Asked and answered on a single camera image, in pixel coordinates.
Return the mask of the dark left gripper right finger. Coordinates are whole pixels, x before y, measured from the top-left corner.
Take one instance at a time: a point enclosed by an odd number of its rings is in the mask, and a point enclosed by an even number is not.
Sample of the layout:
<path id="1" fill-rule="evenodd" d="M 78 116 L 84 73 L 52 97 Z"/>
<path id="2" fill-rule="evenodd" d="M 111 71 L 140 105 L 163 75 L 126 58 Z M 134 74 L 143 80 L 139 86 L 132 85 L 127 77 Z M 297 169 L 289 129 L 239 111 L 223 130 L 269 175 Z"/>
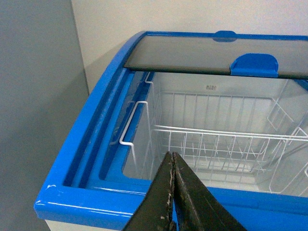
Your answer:
<path id="1" fill-rule="evenodd" d="M 246 228 L 225 209 L 183 158 L 174 158 L 174 202 L 180 231 L 244 231 Z"/>

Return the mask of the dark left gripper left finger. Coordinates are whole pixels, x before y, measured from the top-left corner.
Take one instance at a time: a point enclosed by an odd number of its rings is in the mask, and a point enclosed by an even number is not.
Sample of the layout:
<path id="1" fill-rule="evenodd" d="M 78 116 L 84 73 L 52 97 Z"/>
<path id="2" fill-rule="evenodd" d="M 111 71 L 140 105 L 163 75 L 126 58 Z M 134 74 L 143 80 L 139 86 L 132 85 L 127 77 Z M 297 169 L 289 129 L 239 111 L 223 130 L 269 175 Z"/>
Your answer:
<path id="1" fill-rule="evenodd" d="M 167 152 L 143 199 L 124 231 L 174 231 L 173 221 L 175 166 L 174 156 Z"/>

